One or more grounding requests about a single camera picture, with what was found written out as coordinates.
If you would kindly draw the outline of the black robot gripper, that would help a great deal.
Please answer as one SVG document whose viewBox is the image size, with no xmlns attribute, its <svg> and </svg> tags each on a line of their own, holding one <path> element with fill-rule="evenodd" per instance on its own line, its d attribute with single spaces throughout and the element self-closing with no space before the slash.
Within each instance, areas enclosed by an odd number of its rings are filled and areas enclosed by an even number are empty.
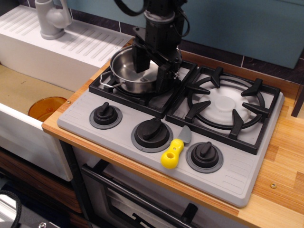
<svg viewBox="0 0 304 228">
<path fill-rule="evenodd" d="M 177 46 L 181 42 L 184 17 L 177 16 L 169 23 L 147 20 L 146 28 L 134 27 L 132 57 L 136 73 L 150 68 L 150 61 L 159 67 L 155 91 L 162 93 L 170 90 L 180 76 L 181 54 Z"/>
</svg>

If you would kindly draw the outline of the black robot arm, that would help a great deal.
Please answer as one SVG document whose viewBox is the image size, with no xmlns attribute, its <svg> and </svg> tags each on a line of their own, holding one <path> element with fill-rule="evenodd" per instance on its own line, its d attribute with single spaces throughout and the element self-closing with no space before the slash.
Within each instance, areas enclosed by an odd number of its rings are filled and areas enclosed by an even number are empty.
<svg viewBox="0 0 304 228">
<path fill-rule="evenodd" d="M 153 92 L 165 92 L 173 86 L 182 63 L 178 45 L 183 36 L 187 17 L 181 6 L 185 0 L 147 0 L 144 16 L 146 27 L 134 28 L 136 34 L 132 48 L 136 73 L 150 68 L 150 62 L 158 66 Z"/>
</svg>

